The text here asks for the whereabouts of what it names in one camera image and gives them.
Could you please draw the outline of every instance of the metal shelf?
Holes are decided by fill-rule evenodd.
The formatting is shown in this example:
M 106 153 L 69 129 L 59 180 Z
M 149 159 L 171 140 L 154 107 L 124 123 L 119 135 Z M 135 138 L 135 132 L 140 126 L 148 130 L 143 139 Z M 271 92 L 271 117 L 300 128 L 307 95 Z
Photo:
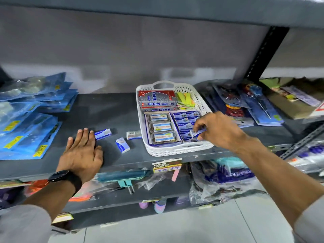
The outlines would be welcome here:
M 189 195 L 190 190 L 189 175 L 185 172 L 179 173 L 175 182 L 171 179 L 164 179 L 156 184 L 152 189 L 146 190 L 144 187 L 135 189 L 134 194 L 130 194 L 127 189 L 114 191 L 98 195 L 98 199 L 85 202 L 69 202 L 63 212 L 71 214 L 100 210 L 116 206 L 124 206 L 128 204 L 137 204 L 143 200 L 154 198 L 174 198 L 178 196 Z
M 153 157 L 148 154 L 142 139 L 128 140 L 131 150 L 122 154 L 115 140 L 124 137 L 127 131 L 140 130 L 135 93 L 81 94 L 77 97 L 70 113 L 56 114 L 63 125 L 51 147 L 42 159 L 1 160 L 0 181 L 20 179 L 31 181 L 47 179 L 56 170 L 59 158 L 65 150 L 67 138 L 75 136 L 78 129 L 91 130 L 110 128 L 113 135 L 98 141 L 104 150 L 101 172 L 131 168 L 151 168 L 152 163 L 170 158 L 182 158 L 182 162 L 201 161 L 233 156 L 223 148 L 213 147 L 198 152 L 180 155 Z M 293 136 L 284 127 L 252 126 L 244 131 L 260 139 L 274 151 L 288 149 L 294 142 Z
M 167 200 L 167 205 L 163 213 L 182 210 L 191 207 L 190 202 L 177 205 L 175 204 L 175 200 L 175 198 Z M 151 203 L 146 209 L 141 209 L 138 204 L 130 204 L 114 208 L 82 212 L 73 215 L 74 219 L 71 221 L 70 230 L 82 229 L 94 225 L 118 222 L 131 218 L 145 217 L 154 214 L 156 214 L 156 212 L 154 211 L 154 205 Z
M 322 0 L 0 0 L 26 7 L 324 28 Z

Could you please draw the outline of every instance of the gray wall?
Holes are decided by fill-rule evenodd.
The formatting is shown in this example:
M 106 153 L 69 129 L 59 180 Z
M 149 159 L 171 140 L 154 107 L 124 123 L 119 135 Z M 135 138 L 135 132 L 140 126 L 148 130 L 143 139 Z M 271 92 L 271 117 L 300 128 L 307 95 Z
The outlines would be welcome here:
M 324 77 L 324 30 L 290 29 L 262 77 Z
M 0 7 L 0 64 L 16 78 L 67 71 L 81 93 L 162 79 L 240 80 L 268 27 Z

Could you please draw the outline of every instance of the wristwatch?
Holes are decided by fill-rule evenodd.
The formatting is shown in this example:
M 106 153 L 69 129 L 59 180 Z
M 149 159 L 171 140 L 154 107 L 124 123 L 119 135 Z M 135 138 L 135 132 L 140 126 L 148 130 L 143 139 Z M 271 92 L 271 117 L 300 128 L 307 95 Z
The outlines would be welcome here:
M 75 187 L 75 193 L 73 196 L 75 196 L 75 194 L 82 187 L 82 181 L 79 178 L 79 176 L 77 176 L 70 170 L 62 170 L 62 171 L 56 172 L 53 175 L 51 175 L 47 181 L 48 182 L 70 181 Z

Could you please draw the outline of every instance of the shirt sleeve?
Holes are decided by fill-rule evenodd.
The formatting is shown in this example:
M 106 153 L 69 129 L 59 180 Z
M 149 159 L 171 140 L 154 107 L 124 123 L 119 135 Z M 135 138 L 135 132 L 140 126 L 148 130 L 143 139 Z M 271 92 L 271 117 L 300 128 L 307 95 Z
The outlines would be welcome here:
M 324 196 L 311 204 L 297 219 L 294 233 L 296 242 L 324 241 Z
M 51 217 L 36 205 L 18 205 L 0 210 L 1 242 L 46 243 L 51 236 Z

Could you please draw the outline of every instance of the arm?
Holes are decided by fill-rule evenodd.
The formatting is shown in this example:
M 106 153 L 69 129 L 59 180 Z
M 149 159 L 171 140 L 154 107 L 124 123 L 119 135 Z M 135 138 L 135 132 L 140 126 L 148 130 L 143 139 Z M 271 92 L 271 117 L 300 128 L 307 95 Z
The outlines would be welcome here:
M 194 129 L 207 130 L 198 139 L 236 154 L 255 174 L 288 223 L 294 228 L 298 217 L 324 195 L 324 186 L 270 152 L 257 139 L 245 134 L 221 112 L 198 119 Z
M 82 184 L 90 181 L 102 165 L 102 150 L 100 146 L 94 148 L 95 143 L 93 131 L 89 134 L 87 128 L 78 130 L 74 142 L 72 137 L 68 138 L 66 149 L 59 160 L 56 171 L 70 170 L 80 177 Z M 44 208 L 53 221 L 74 193 L 75 187 L 71 182 L 53 182 L 27 198 L 23 204 Z

